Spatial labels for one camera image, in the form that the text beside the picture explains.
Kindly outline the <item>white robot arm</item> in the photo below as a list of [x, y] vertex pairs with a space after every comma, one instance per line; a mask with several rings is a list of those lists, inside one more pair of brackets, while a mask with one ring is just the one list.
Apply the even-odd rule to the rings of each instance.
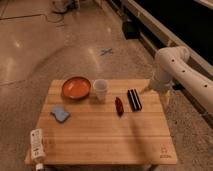
[[213, 81], [191, 68], [187, 61], [190, 51], [184, 46], [161, 48], [155, 53], [155, 68], [149, 90], [167, 92], [172, 79], [177, 80], [206, 110], [213, 114]]

